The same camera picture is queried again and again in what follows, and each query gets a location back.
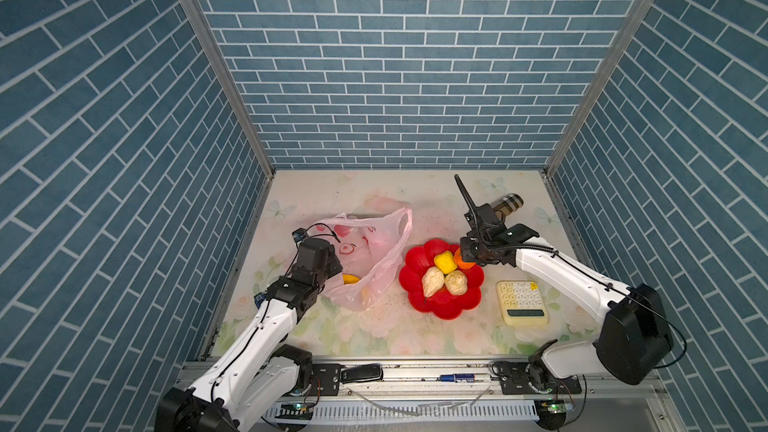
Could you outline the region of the yellow fake banana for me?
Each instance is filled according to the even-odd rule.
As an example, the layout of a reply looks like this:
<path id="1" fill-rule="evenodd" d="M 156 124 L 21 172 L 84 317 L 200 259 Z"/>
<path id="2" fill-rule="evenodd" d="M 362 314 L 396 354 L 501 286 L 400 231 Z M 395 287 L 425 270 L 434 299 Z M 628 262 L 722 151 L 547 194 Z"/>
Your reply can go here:
<path id="1" fill-rule="evenodd" d="M 342 275 L 342 279 L 345 285 L 353 285 L 360 281 L 360 278 L 358 276 L 355 276 L 352 274 L 346 274 L 346 273 Z"/>

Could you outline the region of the orange fake fruit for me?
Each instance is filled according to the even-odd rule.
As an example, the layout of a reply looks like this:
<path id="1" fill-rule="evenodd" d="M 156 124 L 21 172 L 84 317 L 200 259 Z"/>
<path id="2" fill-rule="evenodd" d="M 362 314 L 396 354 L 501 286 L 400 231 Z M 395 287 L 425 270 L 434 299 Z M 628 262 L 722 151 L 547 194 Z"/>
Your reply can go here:
<path id="1" fill-rule="evenodd" d="M 456 266 L 461 270 L 470 270 L 475 266 L 474 262 L 465 260 L 462 255 L 462 251 L 458 248 L 453 255 L 453 260 Z"/>

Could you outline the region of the yellow fake lemon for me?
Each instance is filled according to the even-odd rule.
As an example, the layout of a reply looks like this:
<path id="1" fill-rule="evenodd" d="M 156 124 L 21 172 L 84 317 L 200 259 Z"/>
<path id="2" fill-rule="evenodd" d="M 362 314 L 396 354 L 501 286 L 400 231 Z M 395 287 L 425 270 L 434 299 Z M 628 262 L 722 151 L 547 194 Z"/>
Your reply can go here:
<path id="1" fill-rule="evenodd" d="M 443 275 L 448 275 L 458 269 L 454 254 L 450 250 L 437 254 L 433 258 L 433 263 Z"/>

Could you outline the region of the pink plastic bag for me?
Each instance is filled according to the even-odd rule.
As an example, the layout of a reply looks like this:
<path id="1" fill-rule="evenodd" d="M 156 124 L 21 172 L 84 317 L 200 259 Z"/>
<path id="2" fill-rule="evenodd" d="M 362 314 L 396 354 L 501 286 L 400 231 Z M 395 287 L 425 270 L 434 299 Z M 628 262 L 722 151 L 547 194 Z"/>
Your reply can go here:
<path id="1" fill-rule="evenodd" d="M 413 230 L 412 210 L 402 207 L 380 217 L 346 214 L 318 223 L 321 235 L 334 245 L 342 272 L 327 280 L 322 296 L 337 306 L 360 312 L 369 309 L 394 282 Z M 342 275 L 360 281 L 345 285 Z"/>

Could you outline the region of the beige fake potato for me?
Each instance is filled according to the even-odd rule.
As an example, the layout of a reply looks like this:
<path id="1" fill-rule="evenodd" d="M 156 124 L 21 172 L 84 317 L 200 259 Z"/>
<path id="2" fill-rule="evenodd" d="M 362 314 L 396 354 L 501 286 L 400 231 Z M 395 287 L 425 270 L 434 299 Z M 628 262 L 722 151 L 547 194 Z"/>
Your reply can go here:
<path id="1" fill-rule="evenodd" d="M 444 286 L 453 296 L 462 296 L 469 288 L 467 276 L 459 269 L 445 275 Z"/>
<path id="2" fill-rule="evenodd" d="M 422 276 L 422 290 L 425 298 L 434 296 L 445 283 L 445 274 L 438 267 L 430 267 Z"/>

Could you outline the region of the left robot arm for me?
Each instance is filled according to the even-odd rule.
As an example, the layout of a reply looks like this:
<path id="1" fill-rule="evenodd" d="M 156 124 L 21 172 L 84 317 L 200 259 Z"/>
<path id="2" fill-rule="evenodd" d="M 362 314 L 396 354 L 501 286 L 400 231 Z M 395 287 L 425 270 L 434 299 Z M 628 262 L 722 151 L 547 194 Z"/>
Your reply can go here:
<path id="1" fill-rule="evenodd" d="M 170 389 L 155 431 L 248 431 L 275 401 L 304 392 L 312 354 L 283 341 L 342 271 L 332 251 L 299 251 L 287 274 L 269 285 L 246 331 L 191 386 Z"/>

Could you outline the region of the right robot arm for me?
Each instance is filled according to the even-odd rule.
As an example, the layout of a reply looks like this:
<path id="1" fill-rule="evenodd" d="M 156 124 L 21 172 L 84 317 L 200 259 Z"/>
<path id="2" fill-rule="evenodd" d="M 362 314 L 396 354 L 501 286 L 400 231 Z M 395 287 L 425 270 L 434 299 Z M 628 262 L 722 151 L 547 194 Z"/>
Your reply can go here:
<path id="1" fill-rule="evenodd" d="M 553 339 L 528 358 L 533 388 L 547 392 L 573 376 L 608 373 L 637 385 L 675 346 L 657 291 L 630 286 L 587 267 L 556 249 L 523 224 L 508 227 L 488 204 L 470 202 L 470 231 L 460 240 L 462 258 L 478 265 L 510 265 L 543 280 L 580 306 L 599 326 L 594 340 L 562 343 Z"/>

